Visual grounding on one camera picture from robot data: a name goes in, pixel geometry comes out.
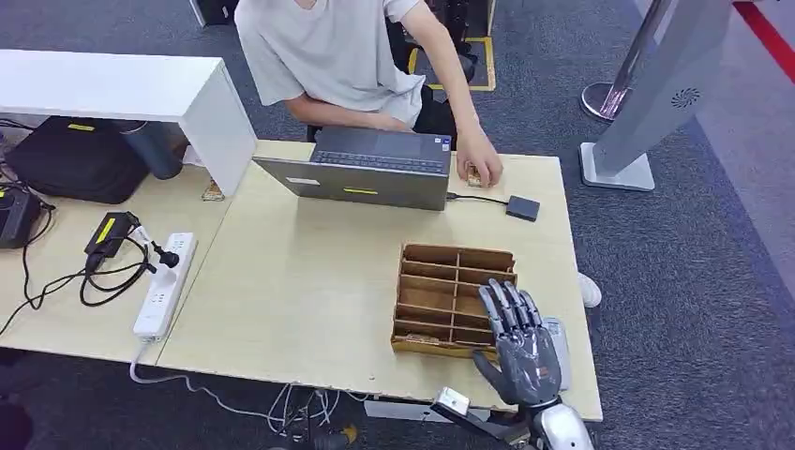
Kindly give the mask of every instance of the black pants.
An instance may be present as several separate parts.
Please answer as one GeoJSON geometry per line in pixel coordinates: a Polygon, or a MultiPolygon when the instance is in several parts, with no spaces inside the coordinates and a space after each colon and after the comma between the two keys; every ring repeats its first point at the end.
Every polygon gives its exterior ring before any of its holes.
{"type": "Polygon", "coordinates": [[[452,149],[456,150],[458,132],[450,103],[434,100],[433,89],[427,86],[422,88],[422,99],[423,108],[414,123],[414,131],[426,134],[446,134],[453,138],[452,149]]]}

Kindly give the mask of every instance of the wooden compartment box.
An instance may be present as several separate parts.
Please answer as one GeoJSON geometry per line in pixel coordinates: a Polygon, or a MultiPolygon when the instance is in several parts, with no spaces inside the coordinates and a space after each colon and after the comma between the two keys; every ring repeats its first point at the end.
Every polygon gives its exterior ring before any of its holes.
{"type": "Polygon", "coordinates": [[[397,282],[392,348],[471,357],[494,353],[494,336],[477,293],[489,278],[517,284],[514,255],[477,248],[407,244],[397,282]]]}

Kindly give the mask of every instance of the black bag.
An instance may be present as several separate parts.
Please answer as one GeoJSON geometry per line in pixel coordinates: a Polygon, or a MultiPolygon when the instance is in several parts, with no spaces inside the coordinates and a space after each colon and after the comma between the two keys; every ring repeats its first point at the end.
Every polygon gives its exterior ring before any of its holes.
{"type": "Polygon", "coordinates": [[[109,120],[53,116],[6,154],[31,188],[89,202],[126,201],[149,169],[109,120]]]}

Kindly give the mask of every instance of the robotic thumb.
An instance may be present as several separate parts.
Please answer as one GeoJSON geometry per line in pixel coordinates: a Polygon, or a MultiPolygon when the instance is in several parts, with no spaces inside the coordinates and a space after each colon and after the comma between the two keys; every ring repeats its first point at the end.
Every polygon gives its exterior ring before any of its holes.
{"type": "Polygon", "coordinates": [[[511,394],[508,382],[505,380],[503,373],[496,367],[492,366],[486,356],[479,351],[472,352],[472,360],[477,370],[483,375],[483,378],[491,384],[491,387],[497,391],[502,401],[509,405],[516,405],[516,397],[511,394]]]}

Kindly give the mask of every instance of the speaker grille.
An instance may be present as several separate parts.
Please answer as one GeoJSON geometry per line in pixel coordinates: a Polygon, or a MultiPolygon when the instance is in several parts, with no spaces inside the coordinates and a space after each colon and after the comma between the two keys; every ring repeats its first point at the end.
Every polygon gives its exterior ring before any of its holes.
{"type": "Polygon", "coordinates": [[[673,95],[671,105],[674,108],[683,110],[695,104],[699,98],[701,98],[701,91],[695,87],[688,87],[673,95]]]}

